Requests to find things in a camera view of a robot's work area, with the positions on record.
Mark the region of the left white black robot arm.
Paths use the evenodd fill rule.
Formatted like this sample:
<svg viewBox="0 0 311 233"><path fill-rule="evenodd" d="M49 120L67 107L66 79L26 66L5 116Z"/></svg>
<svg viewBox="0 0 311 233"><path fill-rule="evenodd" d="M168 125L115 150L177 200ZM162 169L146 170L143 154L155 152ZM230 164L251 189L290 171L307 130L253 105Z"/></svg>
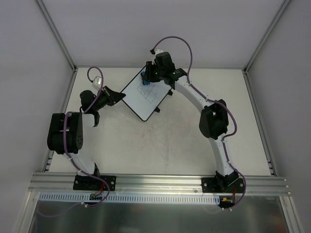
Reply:
<svg viewBox="0 0 311 233"><path fill-rule="evenodd" d="M100 172L92 160L82 155L84 129L97 127L100 121L99 110L113 106L126 95L104 86L97 95L90 90L80 93L81 107L78 112L52 114L47 145L49 150L64 155L76 168L77 175L86 176L85 184L90 189L100 187Z"/></svg>

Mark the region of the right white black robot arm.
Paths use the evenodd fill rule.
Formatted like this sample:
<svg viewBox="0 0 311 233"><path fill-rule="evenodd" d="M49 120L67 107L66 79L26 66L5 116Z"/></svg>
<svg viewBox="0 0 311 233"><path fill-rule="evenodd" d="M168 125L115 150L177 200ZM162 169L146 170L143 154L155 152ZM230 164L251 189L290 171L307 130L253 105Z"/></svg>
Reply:
<svg viewBox="0 0 311 233"><path fill-rule="evenodd" d="M216 175L207 185L213 190L228 192L235 186L239 174L230 162L226 146L228 109L223 100L210 100L189 80L189 75L181 68L176 68L171 55L160 49L152 49L152 61L146 62L143 82L166 85L186 97L200 112L199 130L206 137L216 160Z"/></svg>

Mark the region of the small black-framed whiteboard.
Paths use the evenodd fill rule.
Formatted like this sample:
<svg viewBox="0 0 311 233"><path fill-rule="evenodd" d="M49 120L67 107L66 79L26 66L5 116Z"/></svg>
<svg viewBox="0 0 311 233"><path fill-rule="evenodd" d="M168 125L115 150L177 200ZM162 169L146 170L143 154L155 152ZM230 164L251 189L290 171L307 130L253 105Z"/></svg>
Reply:
<svg viewBox="0 0 311 233"><path fill-rule="evenodd" d="M158 106L171 93L171 87L163 81L144 85L144 71L139 71L121 92L125 94L122 101L145 122L154 112L159 112Z"/></svg>

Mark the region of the blue whiteboard eraser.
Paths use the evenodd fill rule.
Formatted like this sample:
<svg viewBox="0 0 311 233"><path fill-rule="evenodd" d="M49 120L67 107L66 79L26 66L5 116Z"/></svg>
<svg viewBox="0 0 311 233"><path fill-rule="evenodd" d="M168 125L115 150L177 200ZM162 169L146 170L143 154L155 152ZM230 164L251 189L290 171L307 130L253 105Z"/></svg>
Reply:
<svg viewBox="0 0 311 233"><path fill-rule="evenodd" d="M143 85L150 85L150 82L144 79L145 71L140 73L141 79L142 79L142 84Z"/></svg>

